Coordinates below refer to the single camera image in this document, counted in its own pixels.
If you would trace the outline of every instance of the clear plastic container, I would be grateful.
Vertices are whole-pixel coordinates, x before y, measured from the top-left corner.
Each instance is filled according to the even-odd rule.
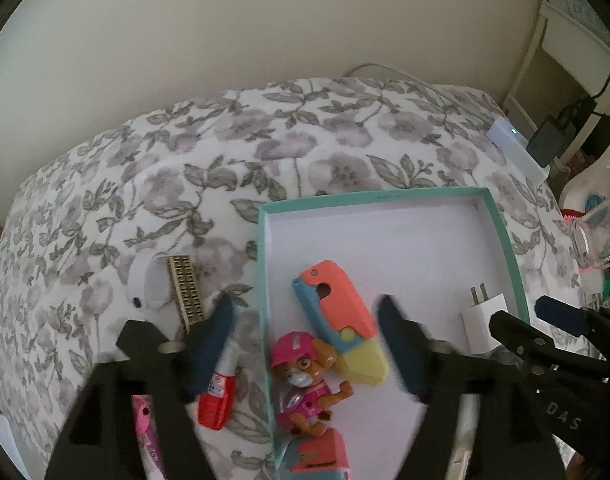
[[[583,267],[610,267],[610,199],[572,224],[572,244]]]

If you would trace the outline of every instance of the puppy figurine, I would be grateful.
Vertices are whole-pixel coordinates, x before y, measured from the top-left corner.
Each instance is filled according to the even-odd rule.
[[[326,429],[321,421],[332,418],[329,409],[354,395],[349,381],[340,383],[340,391],[333,394],[323,380],[325,370],[335,361],[334,347],[307,332],[290,332],[272,348],[274,375],[296,388],[276,417],[292,434],[321,436]],[[310,424],[313,416],[319,420]]]

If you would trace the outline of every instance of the bed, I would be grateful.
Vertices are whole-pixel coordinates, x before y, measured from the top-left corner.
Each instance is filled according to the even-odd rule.
[[[482,91],[440,88],[490,122],[501,115]],[[227,428],[203,438],[221,479],[269,475],[253,291],[264,202],[486,186],[506,222],[530,309],[542,294],[578,305],[578,269],[552,193],[526,182],[486,129],[409,81],[300,79],[153,111],[25,181],[0,241],[0,407],[32,479],[43,478],[94,364],[120,357],[115,341],[125,320],[150,320],[178,336],[173,304],[138,309],[128,297],[130,264],[144,248],[190,254],[208,306],[221,292],[234,295],[244,351],[237,401]],[[581,339],[546,330],[560,347],[586,351]]]

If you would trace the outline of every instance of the yellow toy tip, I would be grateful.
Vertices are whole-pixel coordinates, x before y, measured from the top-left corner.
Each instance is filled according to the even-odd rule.
[[[339,354],[335,366],[338,373],[350,382],[370,386],[383,383],[389,373],[389,363],[375,337]]]

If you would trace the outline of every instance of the pink helmet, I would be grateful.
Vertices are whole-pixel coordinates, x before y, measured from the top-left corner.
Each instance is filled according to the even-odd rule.
[[[317,359],[312,339],[314,336],[307,332],[290,332],[279,338],[272,348],[272,368],[287,361],[296,361],[301,356]]]

